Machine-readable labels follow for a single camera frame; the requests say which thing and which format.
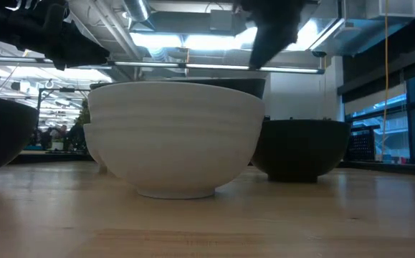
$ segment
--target bowl base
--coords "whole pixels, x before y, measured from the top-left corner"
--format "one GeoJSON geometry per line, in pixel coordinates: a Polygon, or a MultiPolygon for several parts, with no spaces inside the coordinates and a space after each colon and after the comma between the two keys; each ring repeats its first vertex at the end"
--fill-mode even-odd
{"type": "Polygon", "coordinates": [[[317,176],[287,176],[287,175],[268,175],[268,181],[282,183],[317,183],[317,176]]]}
{"type": "Polygon", "coordinates": [[[202,191],[158,191],[138,189],[137,192],[141,196],[156,199],[200,199],[213,196],[215,194],[215,189],[202,191]]]}

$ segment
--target table surface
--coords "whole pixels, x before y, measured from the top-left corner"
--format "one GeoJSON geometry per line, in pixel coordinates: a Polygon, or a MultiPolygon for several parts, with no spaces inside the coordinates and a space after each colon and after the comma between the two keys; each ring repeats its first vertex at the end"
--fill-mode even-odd
{"type": "Polygon", "coordinates": [[[415,257],[415,176],[281,184],[249,167],[215,197],[168,201],[97,170],[1,168],[0,257],[415,257]]]}

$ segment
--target wall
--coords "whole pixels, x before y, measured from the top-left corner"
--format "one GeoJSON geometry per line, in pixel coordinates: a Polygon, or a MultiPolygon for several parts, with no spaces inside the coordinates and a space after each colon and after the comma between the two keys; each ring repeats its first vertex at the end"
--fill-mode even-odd
{"type": "Polygon", "coordinates": [[[337,94],[343,84],[342,57],[334,57],[325,75],[272,73],[270,92],[264,100],[271,119],[322,119],[344,121],[344,107],[337,94]]]}

